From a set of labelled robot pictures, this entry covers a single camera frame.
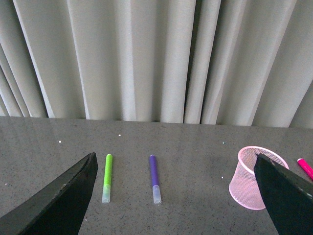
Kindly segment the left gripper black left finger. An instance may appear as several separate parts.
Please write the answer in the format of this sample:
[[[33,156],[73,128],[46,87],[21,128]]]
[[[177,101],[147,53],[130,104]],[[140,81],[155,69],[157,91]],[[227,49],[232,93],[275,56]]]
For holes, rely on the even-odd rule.
[[[98,171],[90,153],[0,219],[2,235],[76,235]]]

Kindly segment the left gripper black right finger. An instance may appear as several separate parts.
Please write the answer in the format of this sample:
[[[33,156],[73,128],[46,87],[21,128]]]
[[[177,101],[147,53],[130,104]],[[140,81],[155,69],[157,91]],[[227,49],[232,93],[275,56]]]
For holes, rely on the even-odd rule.
[[[280,235],[313,233],[313,184],[264,154],[254,174],[270,218]]]

